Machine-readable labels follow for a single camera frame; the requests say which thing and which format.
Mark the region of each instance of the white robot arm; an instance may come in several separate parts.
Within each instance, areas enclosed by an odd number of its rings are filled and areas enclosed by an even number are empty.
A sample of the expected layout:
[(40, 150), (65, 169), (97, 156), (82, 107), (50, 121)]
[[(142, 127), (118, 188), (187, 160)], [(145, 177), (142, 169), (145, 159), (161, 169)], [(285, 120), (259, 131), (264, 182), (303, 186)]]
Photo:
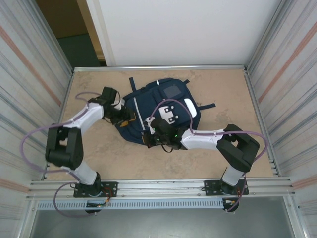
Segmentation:
[[(70, 119), (70, 124), (50, 128), (46, 147), (46, 160), (74, 174), (80, 186), (87, 194), (96, 196), (101, 192), (100, 175), (83, 161), (82, 135), (96, 121), (108, 118), (112, 124), (126, 126), (135, 120), (132, 110), (124, 106), (121, 98), (115, 100), (117, 91), (105, 87), (103, 93), (89, 100), (85, 108)], [(149, 131), (142, 136), (148, 148), (156, 145), (167, 145), (172, 149), (190, 150), (196, 148), (218, 150), (230, 164), (221, 178), (219, 190), (223, 194), (232, 194), (239, 179), (251, 169), (260, 145), (247, 134), (217, 135), (224, 131), (241, 130), (235, 125), (215, 131), (194, 131), (186, 128), (174, 128), (163, 118), (147, 118), (145, 126)]]
[[(82, 135), (98, 120), (108, 118), (112, 124), (126, 126), (135, 120), (132, 110), (124, 106), (124, 100), (116, 100), (117, 91), (105, 87), (99, 97), (89, 100), (88, 110), (84, 108), (70, 119), (72, 123), (50, 128), (48, 132), (45, 158), (80, 181), (83, 190), (91, 196), (101, 191), (100, 175), (83, 161)], [(85, 110), (86, 113), (75, 120)]]
[[(176, 150), (218, 150), (229, 163), (220, 180), (219, 189), (223, 194), (232, 194), (235, 191), (241, 176), (250, 171), (260, 148), (259, 143), (247, 134), (219, 135), (225, 131), (241, 131), (233, 124), (214, 131), (173, 128), (166, 120), (154, 117), (147, 118), (145, 124), (150, 128), (150, 132), (144, 133), (142, 139), (149, 148), (167, 145)], [(237, 146), (232, 144), (235, 141), (238, 141)]]

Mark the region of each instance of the gray floor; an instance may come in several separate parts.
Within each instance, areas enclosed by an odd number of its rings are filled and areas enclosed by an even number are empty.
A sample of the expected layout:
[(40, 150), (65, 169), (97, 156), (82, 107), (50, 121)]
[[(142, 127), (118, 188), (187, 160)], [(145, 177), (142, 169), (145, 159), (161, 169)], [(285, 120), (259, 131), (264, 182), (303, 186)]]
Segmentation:
[(294, 235), (282, 198), (243, 198), (235, 214), (220, 209), (108, 210), (96, 217), (71, 219), (56, 211), (39, 211), (31, 237), (293, 238)]

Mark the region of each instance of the wire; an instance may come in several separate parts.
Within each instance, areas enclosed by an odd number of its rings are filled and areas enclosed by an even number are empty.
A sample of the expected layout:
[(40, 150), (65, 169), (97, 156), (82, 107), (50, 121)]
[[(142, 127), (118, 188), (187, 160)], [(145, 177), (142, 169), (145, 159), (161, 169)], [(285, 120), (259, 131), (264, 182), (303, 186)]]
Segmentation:
[(32, 131), (28, 132), (28, 133), (21, 139), (20, 146), (19, 146), (19, 151), (20, 151), (21, 157), (22, 157), (23, 161), (24, 161), (27, 165), (29, 165), (31, 168), (33, 168), (34, 170), (37, 170), (37, 171), (42, 172), (42, 173), (68, 172), (68, 173), (70, 173), (73, 177), (75, 177), (77, 180), (79, 179), (76, 175), (74, 175), (72, 172), (69, 172), (68, 170), (62, 169), (62, 170), (49, 170), (49, 171), (47, 171), (47, 170), (45, 170), (45, 169), (42, 169), (40, 166), (38, 166), (38, 165), (32, 163), (29, 159), (26, 158), (26, 156), (25, 156), (25, 154), (24, 154), (23, 145), (24, 145), (24, 142), (26, 141), (26, 139), (27, 139), (30, 135), (32, 135), (33, 133), (35, 133), (35, 132), (38, 132), (38, 131), (41, 131), (41, 130), (45, 130), (45, 129), (56, 128), (56, 127), (61, 127), (61, 126), (64, 126), (64, 125), (68, 125), (68, 124), (71, 124), (71, 123), (73, 123), (74, 121), (80, 119), (80, 118), (88, 111), (88, 109), (89, 109), (89, 103), (88, 103), (88, 101), (87, 101), (86, 99), (84, 99), (84, 98), (79, 97), (79, 96), (82, 95), (82, 94), (95, 94), (95, 95), (99, 95), (99, 96), (100, 96), (99, 93), (95, 93), (95, 92), (81, 92), (81, 93), (77, 94), (77, 95), (75, 96), (75, 99), (77, 99), (77, 100), (82, 100), (82, 101), (84, 101), (84, 102), (86, 103), (86, 108), (84, 109), (84, 111), (83, 111), (80, 115), (78, 115), (77, 117), (75, 117), (73, 120), (69, 120), (69, 121), (66, 121), (66, 122), (64, 122), (64, 123), (58, 123), (58, 124), (53, 124), (53, 125), (46, 125), (46, 126), (41, 126), (41, 127), (39, 127), (39, 128), (36, 128), (35, 130), (32, 130)]
[[(264, 140), (264, 149), (261, 151), (261, 153), (259, 153), (255, 159), (254, 159), (254, 162), (256, 160), (258, 160), (267, 150), (267, 147), (268, 147), (268, 140), (267, 138), (260, 134), (260, 133), (257, 133), (257, 132), (254, 132), (254, 131), (242, 131), (242, 130), (238, 130), (238, 131), (224, 131), (224, 132), (217, 132), (217, 133), (199, 133), (199, 132), (194, 132), (193, 130), (193, 117), (191, 115), (191, 113), (189, 112), (189, 110), (185, 107), (185, 105), (183, 105), (180, 101), (178, 100), (175, 100), (175, 99), (165, 99), (163, 100), (162, 102), (160, 102), (153, 110), (152, 114), (150, 115), (150, 118), (151, 119), (154, 115), (154, 113), (159, 109), (159, 107), (166, 103), (166, 102), (176, 102), (178, 103), (179, 105), (181, 105), (185, 111), (187, 112), (187, 114), (189, 115), (189, 118), (190, 118), (190, 124), (189, 124), (189, 129), (190, 129), (190, 132), (195, 136), (195, 135), (200, 135), (200, 136), (217, 136), (217, 135), (230, 135), (230, 134), (252, 134), (252, 135), (256, 135), (256, 136), (259, 136), (261, 137), (263, 140)], [(241, 200), (241, 197), (244, 193), (244, 190), (245, 190), (245, 186), (247, 184), (247, 178), (245, 176), (246, 173), (244, 173), (242, 176), (244, 176), (244, 185), (243, 185), (243, 189), (242, 189), (242, 192), (240, 193), (240, 196), (238, 197), (238, 200), (232, 205), (232, 207), (230, 207), (229, 209), (227, 209), (226, 211), (229, 212), (230, 210), (232, 210), (235, 206), (237, 206), (237, 204), (239, 204), (240, 200)]]
[(111, 191), (111, 189), (108, 188), (108, 187), (104, 187), (102, 190), (103, 190), (104, 194), (107, 196), (108, 202), (110, 202), (110, 198), (112, 198), (112, 191)]
[(108, 122), (109, 124), (112, 124), (110, 121), (108, 121), (106, 118), (104, 119), (106, 122)]
[[(23, 161), (24, 161), (27, 165), (29, 165), (31, 168), (33, 168), (33, 169), (35, 169), (35, 170), (37, 170), (37, 171), (39, 171), (39, 172), (42, 172), (42, 173), (68, 172), (68, 173), (71, 174), (78, 182), (80, 181), (80, 179), (78, 178), (78, 176), (76, 176), (76, 175), (75, 175), (74, 173), (72, 173), (71, 171), (64, 170), (64, 169), (62, 169), (62, 170), (50, 170), (50, 171), (47, 171), (47, 170), (42, 169), (40, 166), (38, 166), (38, 165), (32, 163), (29, 159), (26, 158), (26, 156), (25, 156), (25, 154), (24, 154), (23, 145), (24, 145), (24, 142), (26, 141), (26, 139), (27, 139), (30, 135), (32, 135), (33, 133), (35, 133), (35, 132), (38, 132), (38, 131), (41, 131), (41, 130), (45, 130), (45, 129), (50, 129), (50, 128), (61, 127), (61, 126), (67, 125), (67, 124), (71, 124), (71, 123), (73, 123), (74, 121), (80, 119), (80, 118), (88, 111), (88, 109), (89, 109), (89, 102), (88, 102), (86, 99), (79, 97), (80, 95), (83, 95), (83, 94), (95, 94), (95, 95), (100, 96), (99, 93), (95, 93), (95, 92), (81, 92), (81, 93), (77, 94), (77, 95), (75, 96), (75, 99), (77, 99), (77, 100), (82, 100), (82, 101), (84, 101), (84, 102), (86, 103), (86, 108), (84, 109), (84, 111), (83, 111), (80, 115), (76, 116), (73, 120), (69, 120), (69, 121), (66, 121), (66, 122), (64, 122), (64, 123), (58, 123), (58, 124), (53, 124), (53, 125), (41, 126), (41, 127), (37, 128), (37, 129), (35, 129), (35, 130), (32, 130), (32, 131), (28, 132), (28, 133), (21, 139), (21, 142), (20, 142), (20, 145), (19, 145), (19, 151), (20, 151), (21, 157), (22, 157)], [(67, 215), (67, 214), (63, 213), (62, 211), (60, 211), (60, 210), (58, 209), (58, 207), (57, 207), (57, 205), (56, 205), (56, 197), (57, 197), (57, 194), (58, 194), (58, 192), (59, 192), (63, 187), (65, 187), (65, 186), (68, 185), (68, 184), (70, 185), (71, 188), (73, 188), (73, 187), (71, 186), (71, 184), (76, 184), (76, 183), (75, 183), (75, 182), (67, 182), (67, 183), (63, 184), (62, 186), (60, 186), (60, 187), (56, 190), (56, 192), (55, 192), (55, 194), (54, 194), (54, 198), (53, 198), (53, 205), (54, 205), (55, 210), (56, 210), (59, 214), (65, 216), (65, 217), (69, 217), (69, 218), (81, 218), (81, 217), (89, 217), (89, 216), (92, 216), (93, 213), (87, 214), (87, 215)]]
[(69, 217), (69, 218), (84, 218), (84, 217), (90, 217), (90, 216), (95, 215), (96, 213), (90, 213), (90, 214), (85, 214), (85, 215), (68, 215), (68, 214), (66, 214), (66, 213), (63, 213), (61, 210), (59, 210), (59, 208), (57, 207), (57, 204), (56, 204), (57, 194), (58, 194), (58, 192), (59, 192), (63, 187), (65, 187), (66, 185), (71, 185), (71, 184), (76, 184), (76, 182), (67, 182), (67, 183), (63, 184), (62, 186), (60, 186), (60, 187), (56, 190), (56, 192), (55, 192), (55, 194), (54, 194), (54, 198), (53, 198), (53, 206), (54, 206), (55, 210), (56, 210), (59, 214), (65, 216), (65, 217)]
[(163, 145), (161, 145), (161, 146), (162, 146), (163, 150), (164, 150), (166, 153), (172, 153), (173, 148), (171, 148), (171, 150), (170, 150), (170, 151), (167, 151)]

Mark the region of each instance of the marble-patterned surface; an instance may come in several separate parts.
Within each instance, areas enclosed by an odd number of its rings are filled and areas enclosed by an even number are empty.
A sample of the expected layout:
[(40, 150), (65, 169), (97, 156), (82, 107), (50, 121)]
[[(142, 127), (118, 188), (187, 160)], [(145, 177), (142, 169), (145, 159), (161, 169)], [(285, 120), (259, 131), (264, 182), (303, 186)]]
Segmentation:
[[(202, 111), (199, 130), (225, 128), (234, 123), (243, 130), (260, 132), (247, 85), (241, 70), (167, 70), (125, 72), (78, 72), (75, 74), (64, 120), (83, 108), (74, 96), (82, 91), (102, 92), (113, 87), (126, 95), (131, 92), (129, 77), (136, 88), (157, 79), (189, 79), (189, 89), (198, 105), (216, 103), (216, 108)], [(165, 153), (160, 146), (146, 146), (125, 141), (114, 126), (104, 120), (95, 123), (83, 136), (85, 160), (102, 179), (194, 179), (218, 178), (227, 161), (218, 151), (194, 149)], [(272, 176), (265, 154), (247, 174), (250, 177)], [(67, 174), (49, 174), (50, 180), (72, 179)]]

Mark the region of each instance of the orange stripe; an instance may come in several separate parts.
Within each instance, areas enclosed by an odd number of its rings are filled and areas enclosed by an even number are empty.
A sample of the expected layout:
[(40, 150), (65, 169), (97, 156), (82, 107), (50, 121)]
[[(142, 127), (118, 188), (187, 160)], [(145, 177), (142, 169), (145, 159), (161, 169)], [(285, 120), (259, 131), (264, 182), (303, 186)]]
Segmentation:
[(293, 183), (293, 187), (295, 190), (298, 190), (315, 184), (317, 184), (317, 175), (295, 182)]
[(5, 180), (5, 179), (1, 179), (0, 178), (0, 187), (4, 187), (10, 190), (14, 190), (14, 191), (18, 191), (18, 192), (24, 192), (24, 193), (28, 193), (29, 192), (29, 188), (19, 185), (17, 183)]
[(19, 50), (19, 48), (15, 45), (6, 31), (0, 26), (0, 35), (4, 39), (4, 41), (10, 46), (10, 48), (15, 52), (15, 54), (20, 58), (22, 63), (28, 68), (28, 70), (33, 74), (33, 76), (39, 81), (39, 83), (44, 87), (44, 89), (48, 92), (48, 94), (53, 98), (53, 100), (60, 106), (61, 101), (54, 94), (54, 92), (50, 89), (50, 87), (46, 84), (46, 82), (42, 79), (39, 73), (35, 70), (35, 68), (31, 65), (28, 59), (23, 55), (23, 53)]
[(259, 103), (261, 103), (263, 101), (263, 98), (271, 90), (271, 88), (274, 86), (274, 84), (280, 79), (280, 77), (286, 71), (288, 66), (293, 62), (293, 60), (296, 58), (296, 56), (298, 56), (298, 54), (303, 50), (303, 48), (308, 44), (308, 42), (311, 40), (311, 38), (314, 36), (314, 34), (316, 32), (317, 32), (317, 22), (313, 25), (313, 27), (309, 30), (309, 32), (306, 34), (306, 36), (302, 39), (302, 41), (299, 43), (299, 45), (295, 49), (294, 53), (291, 55), (291, 57), (288, 59), (288, 61), (285, 63), (285, 65), (280, 69), (280, 71), (274, 77), (272, 82), (268, 85), (268, 87), (263, 92), (263, 94), (259, 97)]

